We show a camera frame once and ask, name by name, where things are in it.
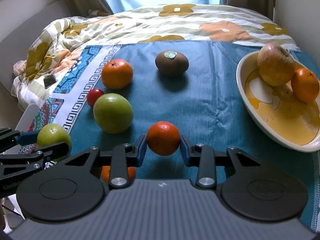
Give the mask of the small green apple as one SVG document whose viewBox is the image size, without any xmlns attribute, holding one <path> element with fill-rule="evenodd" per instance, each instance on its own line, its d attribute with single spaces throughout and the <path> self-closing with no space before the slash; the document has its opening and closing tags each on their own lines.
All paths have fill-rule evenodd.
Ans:
<svg viewBox="0 0 320 240">
<path fill-rule="evenodd" d="M 68 157 L 72 149 L 71 137 L 62 126 L 54 123 L 47 124 L 39 131 L 36 143 L 39 147 L 44 147 L 58 142 L 66 142 L 69 146 L 67 155 L 54 160 L 60 162 Z"/>
</svg>

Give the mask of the small red tomato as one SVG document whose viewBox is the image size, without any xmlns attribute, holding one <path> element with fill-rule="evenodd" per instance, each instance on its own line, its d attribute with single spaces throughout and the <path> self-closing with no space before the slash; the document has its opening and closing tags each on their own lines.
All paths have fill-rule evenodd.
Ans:
<svg viewBox="0 0 320 240">
<path fill-rule="evenodd" d="M 99 88 L 93 88 L 92 90 L 90 90 L 87 95 L 88 105 L 93 107 L 97 99 L 102 95 L 104 95 L 104 92 Z"/>
</svg>

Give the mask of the blue patterned cloth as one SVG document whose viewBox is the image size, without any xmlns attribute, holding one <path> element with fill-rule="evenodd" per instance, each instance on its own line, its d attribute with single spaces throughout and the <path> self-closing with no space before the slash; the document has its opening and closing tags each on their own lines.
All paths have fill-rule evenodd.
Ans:
<svg viewBox="0 0 320 240">
<path fill-rule="evenodd" d="M 165 50 L 179 51 L 189 61 L 181 76 L 163 75 L 155 58 Z M 309 200 L 302 214 L 304 224 L 319 230 L 319 153 L 285 148 L 269 138 L 253 121 L 236 83 L 240 60 L 255 47 L 228 42 L 173 41 L 127 45 L 86 46 L 71 71 L 52 86 L 29 131 L 55 122 L 72 140 L 72 153 L 90 146 L 110 150 L 134 142 L 158 121 L 174 124 L 193 143 L 217 151 L 235 146 L 299 178 L 308 188 Z M 122 59 L 131 64 L 133 80 L 119 94 L 132 106 L 132 125 L 123 133 L 105 133 L 95 122 L 86 102 L 88 92 L 103 89 L 100 75 L 106 62 Z"/>
</svg>

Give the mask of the floral quilt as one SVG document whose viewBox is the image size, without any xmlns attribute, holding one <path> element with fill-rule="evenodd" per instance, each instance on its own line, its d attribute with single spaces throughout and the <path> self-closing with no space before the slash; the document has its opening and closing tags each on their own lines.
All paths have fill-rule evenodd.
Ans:
<svg viewBox="0 0 320 240">
<path fill-rule="evenodd" d="M 89 17 L 54 20 L 28 43 L 25 60 L 14 66 L 11 95 L 22 109 L 32 103 L 42 106 L 53 92 L 45 88 L 44 77 L 52 74 L 61 81 L 86 46 L 174 40 L 244 46 L 276 42 L 286 49 L 298 49 L 285 28 L 256 11 L 230 5 L 156 5 L 113 15 L 96 10 Z"/>
</svg>

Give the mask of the brown kiwi with sticker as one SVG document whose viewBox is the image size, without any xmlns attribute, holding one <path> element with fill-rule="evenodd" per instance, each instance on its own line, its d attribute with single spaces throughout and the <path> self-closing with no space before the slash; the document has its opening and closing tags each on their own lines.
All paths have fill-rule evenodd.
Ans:
<svg viewBox="0 0 320 240">
<path fill-rule="evenodd" d="M 155 65 L 163 75 L 178 77 L 188 70 L 189 61 L 179 51 L 165 50 L 156 56 Z"/>
</svg>

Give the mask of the white chair back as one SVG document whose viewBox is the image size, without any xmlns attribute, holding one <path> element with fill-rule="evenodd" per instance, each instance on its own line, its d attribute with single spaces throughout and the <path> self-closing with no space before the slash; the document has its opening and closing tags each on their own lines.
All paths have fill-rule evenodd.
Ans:
<svg viewBox="0 0 320 240">
<path fill-rule="evenodd" d="M 15 129 L 22 132 L 28 131 L 39 109 L 38 105 L 30 104 L 23 112 Z"/>
</svg>

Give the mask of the black phone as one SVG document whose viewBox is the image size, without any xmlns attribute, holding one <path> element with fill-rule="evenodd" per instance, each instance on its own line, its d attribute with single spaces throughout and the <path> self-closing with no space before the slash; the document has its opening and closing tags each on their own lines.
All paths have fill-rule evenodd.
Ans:
<svg viewBox="0 0 320 240">
<path fill-rule="evenodd" d="M 57 80 L 54 74 L 47 75 L 43 79 L 45 89 L 48 89 L 50 86 L 52 86 L 56 82 Z"/>
</svg>

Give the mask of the cream yellow bowl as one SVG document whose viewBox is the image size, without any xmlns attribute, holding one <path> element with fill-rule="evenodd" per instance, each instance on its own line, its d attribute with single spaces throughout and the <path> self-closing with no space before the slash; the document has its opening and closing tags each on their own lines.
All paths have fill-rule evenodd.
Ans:
<svg viewBox="0 0 320 240">
<path fill-rule="evenodd" d="M 319 150 L 319 98 L 306 104 L 295 97 L 291 83 L 271 87 L 257 70 L 258 52 L 245 55 L 236 69 L 244 105 L 258 127 L 277 143 L 299 151 Z"/>
</svg>

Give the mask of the small mandarin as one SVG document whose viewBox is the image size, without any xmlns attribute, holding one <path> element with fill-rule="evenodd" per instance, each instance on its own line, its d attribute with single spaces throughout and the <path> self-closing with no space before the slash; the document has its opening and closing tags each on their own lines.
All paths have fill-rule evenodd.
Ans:
<svg viewBox="0 0 320 240">
<path fill-rule="evenodd" d="M 166 121 L 153 124 L 146 135 L 150 150 L 160 156 L 172 155 L 179 147 L 181 139 L 178 128 Z"/>
<path fill-rule="evenodd" d="M 105 184 L 108 184 L 110 179 L 110 173 L 113 175 L 120 175 L 118 171 L 114 167 L 111 166 L 103 166 L 101 171 L 101 177 Z M 133 182 L 133 180 L 136 177 L 136 169 L 134 167 L 128 167 L 127 168 L 127 178 L 129 179 L 129 183 Z"/>
</svg>

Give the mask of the large orange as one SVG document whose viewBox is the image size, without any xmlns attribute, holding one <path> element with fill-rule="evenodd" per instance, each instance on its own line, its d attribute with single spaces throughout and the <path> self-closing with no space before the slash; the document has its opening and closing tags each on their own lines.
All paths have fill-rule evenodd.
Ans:
<svg viewBox="0 0 320 240">
<path fill-rule="evenodd" d="M 109 61 L 101 72 L 101 81 L 108 89 L 122 89 L 131 83 L 133 69 L 131 65 L 122 59 Z"/>
</svg>

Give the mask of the wrinkled yellow-red apple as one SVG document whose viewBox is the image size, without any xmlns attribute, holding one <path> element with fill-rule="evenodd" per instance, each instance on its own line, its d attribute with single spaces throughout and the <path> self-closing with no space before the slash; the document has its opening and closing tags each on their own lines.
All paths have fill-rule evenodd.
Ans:
<svg viewBox="0 0 320 240">
<path fill-rule="evenodd" d="M 276 43 L 267 43 L 259 51 L 257 69 L 270 86 L 287 84 L 295 72 L 295 61 L 289 52 Z"/>
</svg>

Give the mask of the large green apple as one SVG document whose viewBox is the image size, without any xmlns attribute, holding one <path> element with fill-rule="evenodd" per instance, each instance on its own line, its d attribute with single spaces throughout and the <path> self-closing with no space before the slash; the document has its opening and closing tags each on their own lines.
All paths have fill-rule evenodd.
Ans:
<svg viewBox="0 0 320 240">
<path fill-rule="evenodd" d="M 98 126 L 107 133 L 116 134 L 128 129 L 133 121 L 133 109 L 129 101 L 116 93 L 100 96 L 93 107 Z"/>
</svg>

